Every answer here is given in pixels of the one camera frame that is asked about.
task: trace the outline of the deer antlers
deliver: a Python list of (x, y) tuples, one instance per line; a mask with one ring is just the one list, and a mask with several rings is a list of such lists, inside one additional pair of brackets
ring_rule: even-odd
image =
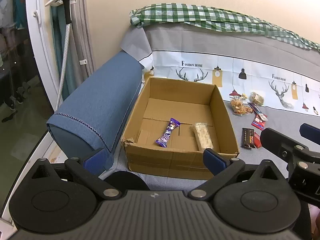
[(198, 82), (198, 81), (204, 80), (207, 77), (208, 72), (206, 73), (206, 75), (204, 75), (202, 69), (200, 69), (200, 70), (202, 72), (202, 75), (201, 75), (201, 77), (199, 77), (199, 75), (197, 74), (197, 78), (193, 80), (194, 82)]
[(277, 90), (277, 85), (275, 85), (275, 87), (273, 87), (273, 82), (274, 82), (274, 80), (271, 82), (271, 84), (270, 84), (270, 81), (268, 81), (268, 82), (269, 82), (269, 85), (270, 85), (270, 87), (272, 88), (272, 90), (273, 90), (274, 92), (276, 92), (276, 95), (277, 95), (277, 96), (284, 96), (284, 93), (289, 90), (289, 86), (287, 87), (287, 85), (284, 83), (285, 89), (282, 87), (282, 92), (281, 92), (281, 94), (279, 94), (279, 92), (278, 92), (278, 90)]
[[(176, 73), (177, 73), (179, 78), (181, 78), (182, 80), (188, 81), (189, 79), (186, 77), (186, 73), (184, 73), (184, 75), (181, 74), (182, 69), (180, 69), (179, 73), (178, 73), (178, 71), (176, 69)], [(208, 72), (206, 73), (206, 75), (204, 75), (204, 72), (202, 71), (202, 69), (200, 69), (200, 70), (201, 70), (202, 75), (201, 75), (201, 77), (199, 77), (199, 75), (197, 74), (197, 78), (193, 80), (194, 82), (198, 82), (198, 81), (204, 80), (207, 77)]]

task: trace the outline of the teal curtain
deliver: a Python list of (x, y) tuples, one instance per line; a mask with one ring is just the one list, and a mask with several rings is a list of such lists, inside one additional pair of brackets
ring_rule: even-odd
[[(52, 10), (52, 27), (53, 27), (53, 43), (58, 64), (59, 77), (62, 68), (62, 55), (64, 47), (64, 39), (66, 36), (66, 19), (64, 15), (63, 5), (51, 7)], [(65, 100), (77, 88), (74, 75), (72, 58), (70, 50), (68, 50), (66, 74), (62, 89), (62, 98)]]

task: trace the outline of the black snack package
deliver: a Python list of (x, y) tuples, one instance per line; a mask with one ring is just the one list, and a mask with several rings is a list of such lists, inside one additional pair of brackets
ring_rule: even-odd
[(242, 147), (255, 148), (253, 139), (254, 129), (242, 128)]

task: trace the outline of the blue gripper pad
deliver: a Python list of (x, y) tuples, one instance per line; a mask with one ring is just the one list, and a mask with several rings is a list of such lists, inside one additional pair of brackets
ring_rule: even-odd
[(80, 164), (90, 173), (99, 176), (105, 171), (103, 165), (106, 163), (108, 154), (105, 149), (98, 148), (91, 152), (84, 159), (81, 159)]
[(320, 145), (320, 129), (304, 123), (300, 126), (300, 135), (318, 145)]
[(229, 160), (225, 160), (221, 155), (209, 148), (203, 152), (203, 163), (213, 175), (217, 175), (230, 165)]

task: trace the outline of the open cardboard box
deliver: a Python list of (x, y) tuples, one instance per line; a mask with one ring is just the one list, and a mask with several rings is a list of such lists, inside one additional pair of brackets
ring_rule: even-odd
[[(170, 136), (167, 148), (155, 143), (170, 118), (181, 125)], [(131, 171), (184, 179), (209, 179), (192, 125), (208, 124), (214, 150), (228, 159), (239, 148), (219, 89), (183, 80), (149, 78), (129, 117), (122, 136)]]

